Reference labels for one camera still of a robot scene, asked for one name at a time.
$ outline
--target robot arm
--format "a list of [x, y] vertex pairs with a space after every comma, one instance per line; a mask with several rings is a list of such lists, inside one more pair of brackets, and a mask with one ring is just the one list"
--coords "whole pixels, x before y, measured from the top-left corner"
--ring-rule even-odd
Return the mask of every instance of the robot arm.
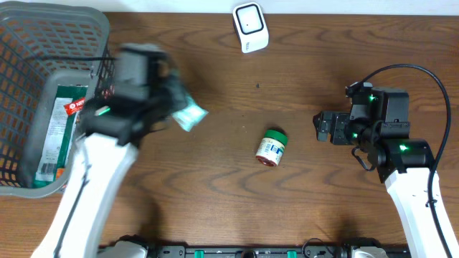
[[32, 257], [95, 257], [113, 200], [138, 152], [131, 143], [117, 142], [99, 133], [76, 142], [64, 196]]
[[[141, 139], [155, 123], [187, 106], [186, 90], [170, 59], [156, 46], [125, 45], [117, 69], [110, 96], [88, 100], [81, 112], [82, 136], [67, 166], [70, 179], [34, 258], [96, 257], [103, 226]], [[118, 244], [125, 244], [122, 252], [99, 257], [147, 255], [140, 245]]]
[[[385, 183], [399, 212], [412, 257], [449, 257], [447, 249], [457, 257], [459, 246], [443, 205], [436, 173], [443, 147], [434, 159], [425, 140], [409, 138], [407, 92], [373, 87], [366, 82], [378, 72], [398, 67], [422, 70], [439, 84], [448, 114], [444, 146], [450, 127], [446, 91], [433, 73], [410, 64], [381, 68], [362, 82], [346, 88], [346, 96], [351, 98], [351, 112], [323, 111], [317, 114], [313, 119], [317, 139], [326, 141], [330, 133], [330, 141], [334, 145], [355, 145], [352, 155], [364, 169], [377, 169], [381, 183]], [[356, 154], [357, 151], [368, 153], [369, 165]]]

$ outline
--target gray plastic basket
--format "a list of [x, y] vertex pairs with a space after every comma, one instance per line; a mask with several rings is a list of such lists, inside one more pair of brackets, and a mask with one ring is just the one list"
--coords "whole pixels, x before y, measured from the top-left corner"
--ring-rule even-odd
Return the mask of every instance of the gray plastic basket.
[[105, 15], [92, 8], [0, 4], [0, 195], [41, 198], [62, 188], [68, 170], [48, 186], [31, 188], [57, 86], [88, 85], [89, 98], [105, 92], [113, 74], [113, 62], [108, 60], [24, 58], [109, 57], [109, 31]]

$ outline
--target product label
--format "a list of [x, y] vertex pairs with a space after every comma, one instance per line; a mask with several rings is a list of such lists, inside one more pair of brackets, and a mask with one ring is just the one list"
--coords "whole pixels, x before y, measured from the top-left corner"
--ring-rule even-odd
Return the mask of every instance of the product label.
[[44, 140], [42, 159], [35, 174], [35, 180], [53, 182], [57, 170], [62, 139], [64, 138], [68, 114], [62, 108], [72, 101], [69, 97], [57, 97], [49, 120], [48, 131]]
[[74, 102], [64, 105], [65, 112], [67, 112], [67, 115], [73, 115], [76, 112], [82, 110], [84, 104], [85, 104], [85, 98], [82, 97], [79, 100], [76, 100]]
[[285, 146], [278, 140], [263, 138], [257, 151], [257, 156], [262, 156], [276, 165], [279, 165], [280, 158], [284, 154]]

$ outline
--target small jar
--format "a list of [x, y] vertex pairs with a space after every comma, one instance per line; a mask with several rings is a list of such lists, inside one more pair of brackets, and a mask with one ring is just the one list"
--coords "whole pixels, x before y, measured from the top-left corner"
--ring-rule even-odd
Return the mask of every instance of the small jar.
[[279, 165], [287, 143], [288, 138], [283, 133], [267, 130], [255, 157], [261, 164], [275, 167]]

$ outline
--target green lid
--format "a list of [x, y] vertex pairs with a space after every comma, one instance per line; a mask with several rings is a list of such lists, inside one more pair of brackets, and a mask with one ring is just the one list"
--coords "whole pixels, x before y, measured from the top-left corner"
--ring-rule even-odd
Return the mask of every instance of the green lid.
[[272, 138], [274, 140], [280, 141], [283, 145], [287, 145], [288, 138], [283, 133], [279, 133], [276, 130], [267, 130], [265, 133], [265, 137]]

